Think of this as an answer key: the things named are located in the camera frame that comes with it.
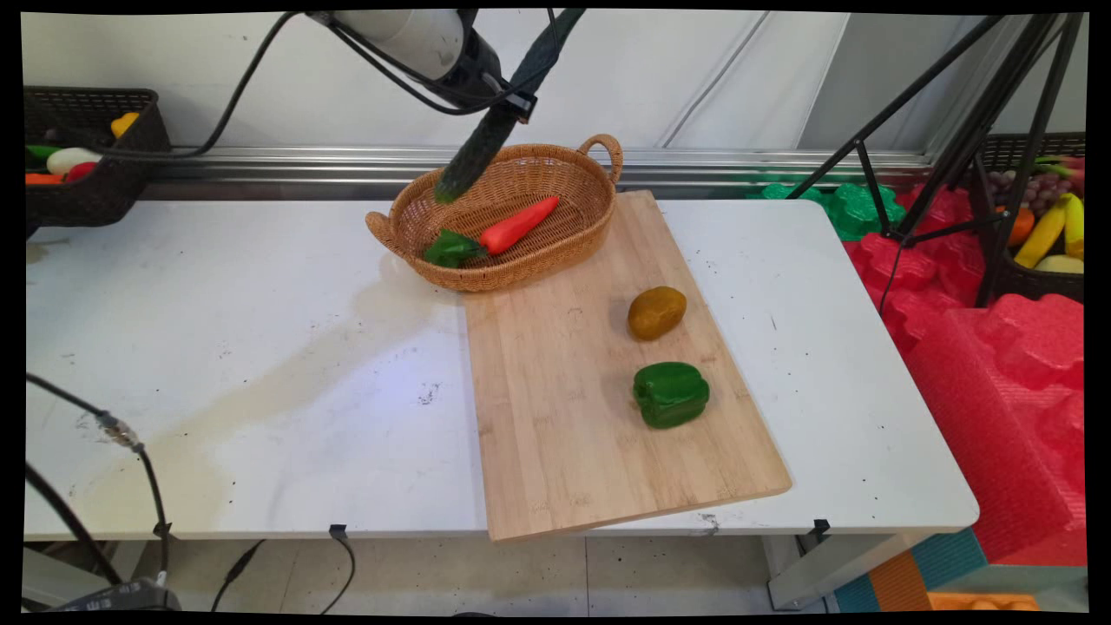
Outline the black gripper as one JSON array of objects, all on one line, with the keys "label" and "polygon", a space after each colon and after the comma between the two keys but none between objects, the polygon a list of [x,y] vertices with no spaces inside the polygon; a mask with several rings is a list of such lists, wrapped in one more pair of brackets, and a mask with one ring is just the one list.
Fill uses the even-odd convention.
[{"label": "black gripper", "polygon": [[457,109],[477,109],[496,95],[503,99],[496,111],[513,122],[528,124],[536,112],[536,87],[513,89],[503,81],[499,56],[483,36],[469,24],[436,24],[432,50],[441,72],[432,80],[432,92]]}]

